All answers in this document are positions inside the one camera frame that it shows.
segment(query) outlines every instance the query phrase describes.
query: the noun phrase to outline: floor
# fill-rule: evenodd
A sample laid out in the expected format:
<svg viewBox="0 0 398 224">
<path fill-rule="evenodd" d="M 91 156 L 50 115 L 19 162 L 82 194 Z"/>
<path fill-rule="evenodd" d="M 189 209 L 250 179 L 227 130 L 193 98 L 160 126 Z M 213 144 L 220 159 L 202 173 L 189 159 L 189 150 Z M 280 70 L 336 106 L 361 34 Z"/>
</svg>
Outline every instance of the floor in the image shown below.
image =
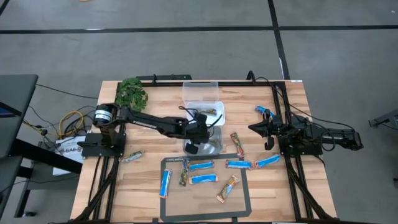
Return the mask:
<svg viewBox="0 0 398 224">
<path fill-rule="evenodd" d="M 395 0 L 274 0 L 274 4 L 279 26 L 398 25 Z M 272 26 L 272 19 L 263 0 L 10 0 L 0 16 L 0 30 L 187 26 Z M 398 29 L 280 34 L 282 61 L 287 62 L 291 79 L 303 80 L 312 114 L 352 125 L 365 145 L 357 152 L 338 147 L 324 154 L 338 216 L 396 223 L 398 189 L 392 178 L 398 177 L 397 132 L 370 128 L 368 119 L 397 109 Z M 97 96 L 103 80 L 154 73 L 241 79 L 253 70 L 257 76 L 283 78 L 272 30 L 3 34 L 0 49 L 0 74 L 35 73 L 43 85 L 87 96 Z M 30 105 L 43 118 L 57 122 L 70 110 L 95 104 L 37 88 Z M 42 124 L 31 110 L 25 118 Z M 41 139 L 25 127 L 19 137 L 32 144 Z M 75 189 L 32 192 L 27 209 L 38 215 L 15 219 L 14 201 L 21 189 L 22 185 L 13 188 L 0 223 L 68 220 Z"/>
</svg>

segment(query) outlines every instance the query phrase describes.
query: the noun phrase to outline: white paper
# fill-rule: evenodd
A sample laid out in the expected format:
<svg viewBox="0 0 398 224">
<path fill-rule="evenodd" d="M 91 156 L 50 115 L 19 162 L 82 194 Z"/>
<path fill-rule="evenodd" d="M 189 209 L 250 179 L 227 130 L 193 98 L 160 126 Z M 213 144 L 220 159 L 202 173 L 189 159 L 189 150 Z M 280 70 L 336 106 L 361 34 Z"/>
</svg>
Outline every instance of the white paper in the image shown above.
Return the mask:
<svg viewBox="0 0 398 224">
<path fill-rule="evenodd" d="M 77 145 L 77 142 L 84 141 L 86 136 L 78 136 L 74 139 L 70 140 L 73 137 L 65 138 L 62 140 L 56 140 L 55 142 L 61 144 L 58 147 L 58 150 L 55 152 L 59 155 L 60 153 L 66 158 L 73 159 L 76 162 L 83 163 L 83 158 L 81 157 L 81 151 L 83 150 L 80 146 Z M 53 168 L 52 175 L 63 175 L 69 174 L 69 171 Z"/>
</svg>

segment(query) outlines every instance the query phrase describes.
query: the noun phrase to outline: green leaves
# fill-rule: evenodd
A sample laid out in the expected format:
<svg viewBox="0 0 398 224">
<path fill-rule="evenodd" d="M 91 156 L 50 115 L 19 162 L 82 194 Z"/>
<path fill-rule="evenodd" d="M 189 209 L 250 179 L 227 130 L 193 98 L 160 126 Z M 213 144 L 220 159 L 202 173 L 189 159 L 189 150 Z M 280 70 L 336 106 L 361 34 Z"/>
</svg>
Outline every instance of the green leaves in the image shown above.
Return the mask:
<svg viewBox="0 0 398 224">
<path fill-rule="evenodd" d="M 148 94 L 142 89 L 138 78 L 127 78 L 119 85 L 115 103 L 119 106 L 129 105 L 133 110 L 142 111 L 147 106 Z"/>
</svg>

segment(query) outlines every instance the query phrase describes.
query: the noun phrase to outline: wooden tabletop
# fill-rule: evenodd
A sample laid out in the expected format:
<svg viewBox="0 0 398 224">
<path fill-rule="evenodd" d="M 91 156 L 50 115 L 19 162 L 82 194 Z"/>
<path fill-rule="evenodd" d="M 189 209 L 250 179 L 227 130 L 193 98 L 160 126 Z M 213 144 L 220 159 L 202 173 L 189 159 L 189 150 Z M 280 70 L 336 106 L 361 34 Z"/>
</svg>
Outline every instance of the wooden tabletop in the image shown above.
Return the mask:
<svg viewBox="0 0 398 224">
<path fill-rule="evenodd" d="M 115 99 L 118 81 L 104 81 L 99 93 L 98 104 L 112 103 Z M 304 85 L 301 82 L 286 81 L 289 103 L 306 113 L 310 113 Z M 185 112 L 178 109 L 183 105 L 182 87 L 147 87 L 149 95 L 147 108 L 143 111 L 154 116 L 181 116 Z M 264 150 L 266 138 L 248 129 L 249 124 L 258 123 L 262 116 L 254 111 L 256 106 L 265 106 L 275 111 L 271 87 L 268 86 L 220 86 L 220 101 L 225 107 L 225 125 L 223 132 L 223 153 L 236 153 L 230 134 L 237 132 L 245 150 L 245 160 L 256 161 L 279 152 L 275 146 L 271 151 Z M 184 156 L 182 140 L 167 138 L 156 130 L 127 124 L 127 143 L 125 154 L 144 150 L 144 157 L 137 161 L 120 164 L 114 195 L 111 222 L 151 222 L 160 215 L 160 162 L 165 157 Z M 88 195 L 97 158 L 88 158 L 83 163 L 75 202 L 70 218 L 77 217 L 87 206 Z M 307 187 L 317 202 L 331 216 L 336 216 L 328 180 L 323 164 L 314 156 L 302 156 Z M 96 192 L 99 173 L 94 184 Z M 273 165 L 263 169 L 247 171 L 252 213 L 248 217 L 238 218 L 241 222 L 289 222 L 295 221 L 292 199 L 290 196 L 287 171 L 283 157 Z M 301 214 L 305 217 L 303 197 L 299 189 L 298 199 Z M 104 217 L 107 192 L 101 204 L 100 218 Z M 212 220 L 230 222 L 230 219 Z"/>
</svg>

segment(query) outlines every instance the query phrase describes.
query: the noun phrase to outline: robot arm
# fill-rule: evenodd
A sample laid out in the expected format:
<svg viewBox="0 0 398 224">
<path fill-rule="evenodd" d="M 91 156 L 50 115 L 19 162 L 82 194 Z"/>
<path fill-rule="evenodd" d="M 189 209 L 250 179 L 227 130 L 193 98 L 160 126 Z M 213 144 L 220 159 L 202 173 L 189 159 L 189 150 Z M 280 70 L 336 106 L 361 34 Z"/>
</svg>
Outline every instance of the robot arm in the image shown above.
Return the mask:
<svg viewBox="0 0 398 224">
<path fill-rule="evenodd" d="M 193 120 L 179 117 L 159 118 L 138 111 L 133 111 L 129 106 L 118 106 L 114 103 L 98 105 L 95 111 L 93 124 L 101 130 L 101 145 L 115 146 L 122 133 L 115 131 L 116 126 L 124 127 L 126 123 L 136 124 L 151 129 L 156 129 L 160 134 L 169 138 L 189 139 L 186 150 L 192 154 L 198 152 L 194 144 L 207 143 L 210 137 L 206 125 L 207 116 L 195 113 Z"/>
<path fill-rule="evenodd" d="M 268 137 L 266 150 L 274 147 L 274 138 L 277 136 L 279 144 L 291 148 L 293 154 L 322 154 L 322 144 L 335 144 L 343 148 L 357 151 L 363 148 L 359 133 L 353 129 L 324 128 L 319 124 L 310 122 L 302 116 L 293 116 L 290 124 L 284 124 L 280 116 L 270 117 L 269 110 L 266 117 L 257 124 L 252 124 L 249 129 Z"/>
</svg>

